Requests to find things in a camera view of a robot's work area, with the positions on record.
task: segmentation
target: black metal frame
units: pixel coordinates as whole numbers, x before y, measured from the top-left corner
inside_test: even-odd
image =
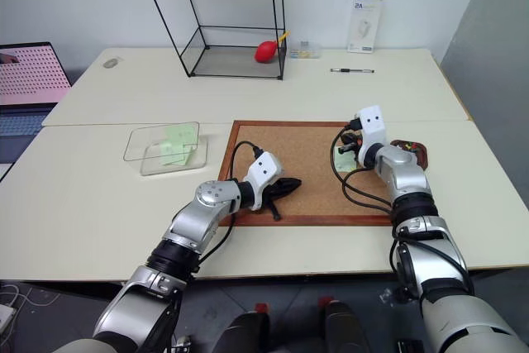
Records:
[[[281,43],[281,45],[279,46],[278,48],[278,57],[279,57],[279,74],[276,76],[255,76],[255,75],[228,75],[228,74],[197,74],[195,72],[198,64],[200,63],[203,55],[204,55],[204,52],[206,50],[209,50],[210,48],[212,47],[245,47],[245,48],[254,48],[256,49],[255,46],[252,46],[252,45],[209,45],[207,42],[206,42],[206,39],[204,37],[204,34],[203,34],[203,28],[226,28],[226,29],[255,29],[255,30],[270,30],[270,31],[274,31],[275,32],[275,40],[276,41],[279,41],[279,32],[282,31],[283,33],[286,32],[286,24],[285,24],[285,17],[284,17],[284,0],[281,0],[281,11],[282,11],[282,14],[283,14],[283,27],[279,27],[278,26],[278,16],[277,16],[277,12],[276,12],[276,4],[275,4],[275,0],[272,0],[272,7],[274,9],[274,27],[263,27],[263,26],[219,26],[219,25],[205,25],[205,24],[201,24],[200,21],[198,20],[198,14],[197,14],[197,11],[195,9],[195,6],[194,6],[194,3],[193,3],[193,0],[189,0],[189,2],[191,3],[191,8],[193,9],[193,14],[194,14],[194,17],[195,17],[195,21],[197,22],[197,29],[195,30],[195,32],[191,35],[191,38],[189,39],[188,43],[186,44],[186,46],[183,48],[182,50],[182,53],[179,52],[177,46],[176,46],[176,40],[175,38],[173,37],[173,35],[171,34],[170,30],[169,30],[169,26],[164,18],[164,14],[163,12],[161,11],[161,8],[160,8],[160,5],[158,4],[158,1],[157,0],[153,0],[155,2],[155,6],[156,6],[156,10],[158,10],[158,13],[162,19],[162,22],[164,23],[164,27],[165,27],[165,30],[167,31],[167,34],[169,35],[169,38],[171,40],[171,43],[173,44],[173,47],[174,47],[174,50],[176,51],[176,54],[178,55],[179,59],[180,59],[180,63],[182,64],[183,66],[183,70],[185,71],[186,75],[188,77],[193,77],[193,76],[214,76],[214,77],[231,77],[231,78],[253,78],[253,79],[278,79],[278,80],[282,80],[283,79],[283,75],[284,75],[284,61],[285,61],[285,58],[286,58],[286,54],[287,54],[287,41],[286,39]],[[203,41],[203,44],[204,44],[204,48],[200,54],[200,56],[198,57],[195,65],[191,68],[191,70],[188,69],[188,67],[186,66],[186,64],[184,63],[183,61],[183,56],[186,52],[186,50],[189,48],[189,45],[191,44],[191,42],[193,41],[194,37],[197,35],[197,32],[200,33],[200,36],[202,38],[202,41]]]

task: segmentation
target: laptop keyboard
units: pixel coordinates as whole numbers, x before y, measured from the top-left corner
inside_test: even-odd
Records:
[[[36,136],[46,116],[1,116],[0,136]]]

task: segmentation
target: green object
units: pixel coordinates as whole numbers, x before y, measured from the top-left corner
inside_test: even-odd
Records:
[[[165,134],[168,139],[159,144],[162,164],[186,165],[197,147],[197,127],[189,124],[167,126]]]
[[[334,166],[339,173],[349,173],[356,169],[355,155],[353,152],[346,152],[341,155],[338,146],[334,147]]]

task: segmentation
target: pen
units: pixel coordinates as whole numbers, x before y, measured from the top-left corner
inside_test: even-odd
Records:
[[[349,69],[349,68],[331,68],[331,72],[358,72],[360,74],[374,74],[374,69]]]

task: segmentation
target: laptop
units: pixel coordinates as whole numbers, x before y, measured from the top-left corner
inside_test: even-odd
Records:
[[[0,45],[0,163],[14,163],[70,82],[51,43]]]

